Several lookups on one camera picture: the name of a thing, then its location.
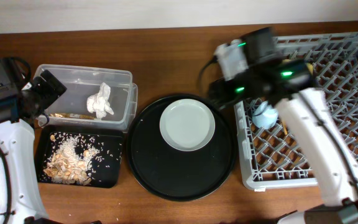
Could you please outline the gold snack wrapper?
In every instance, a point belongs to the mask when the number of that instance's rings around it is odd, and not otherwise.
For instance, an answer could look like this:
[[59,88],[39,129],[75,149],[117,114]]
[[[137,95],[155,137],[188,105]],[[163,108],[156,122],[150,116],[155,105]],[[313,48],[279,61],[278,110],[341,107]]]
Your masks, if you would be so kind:
[[49,116],[54,118],[75,118],[75,119],[96,119],[93,116],[83,115],[83,114],[74,114],[74,113],[51,113]]

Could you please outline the blue cup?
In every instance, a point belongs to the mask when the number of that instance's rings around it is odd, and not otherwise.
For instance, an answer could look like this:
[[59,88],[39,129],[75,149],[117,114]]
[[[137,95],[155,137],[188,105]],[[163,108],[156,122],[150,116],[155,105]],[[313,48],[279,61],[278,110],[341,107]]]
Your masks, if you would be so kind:
[[258,128],[270,129],[275,126],[278,119],[278,111],[273,108],[267,101],[263,101],[261,105],[254,111],[252,122]]

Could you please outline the white tissue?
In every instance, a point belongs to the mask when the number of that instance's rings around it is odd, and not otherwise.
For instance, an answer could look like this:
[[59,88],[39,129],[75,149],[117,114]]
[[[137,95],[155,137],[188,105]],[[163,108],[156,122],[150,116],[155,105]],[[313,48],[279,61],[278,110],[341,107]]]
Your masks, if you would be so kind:
[[114,111],[110,107],[109,96],[111,93],[111,87],[105,83],[102,83],[99,88],[99,92],[88,97],[86,101],[86,108],[89,113],[96,113],[97,119],[102,119],[107,114],[114,115]]

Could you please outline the wooden chopstick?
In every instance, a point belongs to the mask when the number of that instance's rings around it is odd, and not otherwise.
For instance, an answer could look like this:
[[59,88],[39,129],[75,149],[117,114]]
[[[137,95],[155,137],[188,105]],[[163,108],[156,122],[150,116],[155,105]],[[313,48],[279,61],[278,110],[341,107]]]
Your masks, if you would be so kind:
[[283,119],[281,120],[281,122],[282,122],[284,134],[288,135],[288,129],[287,129],[287,126],[286,126],[286,122]]

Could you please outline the yellow bowl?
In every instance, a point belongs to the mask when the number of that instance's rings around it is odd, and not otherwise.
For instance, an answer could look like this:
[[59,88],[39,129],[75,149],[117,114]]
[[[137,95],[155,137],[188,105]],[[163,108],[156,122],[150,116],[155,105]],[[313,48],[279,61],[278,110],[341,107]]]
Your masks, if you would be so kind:
[[[282,63],[288,63],[288,62],[291,62],[291,60],[290,60],[290,59],[284,59],[284,60],[282,60]],[[309,70],[311,73],[313,73],[313,66],[312,66],[312,64],[306,63],[306,66],[308,67],[308,70]]]

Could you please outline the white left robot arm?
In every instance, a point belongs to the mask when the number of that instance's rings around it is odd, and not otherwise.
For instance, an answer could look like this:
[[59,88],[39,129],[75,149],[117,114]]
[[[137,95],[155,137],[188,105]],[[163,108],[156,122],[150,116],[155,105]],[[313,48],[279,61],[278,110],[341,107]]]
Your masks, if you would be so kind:
[[0,100],[0,223],[51,223],[40,197],[30,121],[66,92],[50,71]]

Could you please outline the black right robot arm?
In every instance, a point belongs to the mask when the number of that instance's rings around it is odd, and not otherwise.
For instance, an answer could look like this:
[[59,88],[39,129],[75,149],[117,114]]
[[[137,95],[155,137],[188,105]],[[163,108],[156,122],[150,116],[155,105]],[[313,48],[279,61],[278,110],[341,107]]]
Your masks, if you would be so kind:
[[351,155],[304,60],[284,60],[271,42],[233,40],[214,59],[223,77],[209,99],[227,108],[264,98],[284,120],[313,170],[323,204],[280,217],[280,223],[358,223],[358,163]]

